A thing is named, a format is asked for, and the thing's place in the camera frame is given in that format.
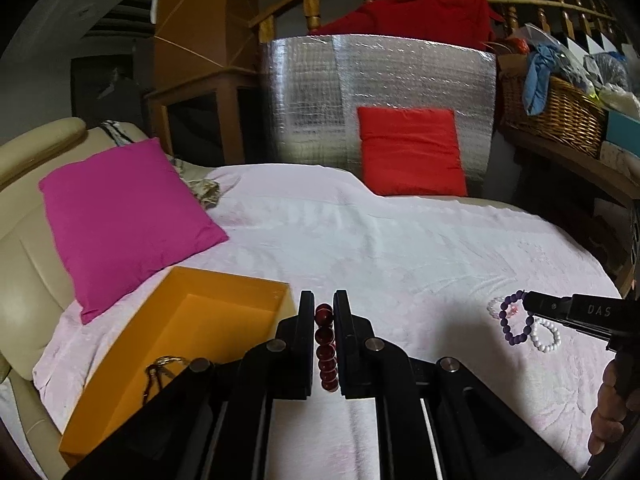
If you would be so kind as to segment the person's right hand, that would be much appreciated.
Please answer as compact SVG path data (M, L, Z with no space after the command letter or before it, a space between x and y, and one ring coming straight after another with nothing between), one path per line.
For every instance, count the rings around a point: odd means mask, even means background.
M623 420L629 413L639 411L639 369L636 359L628 352L617 352L608 362L597 395L597 406L590 422L588 451L599 455L610 443L623 437Z

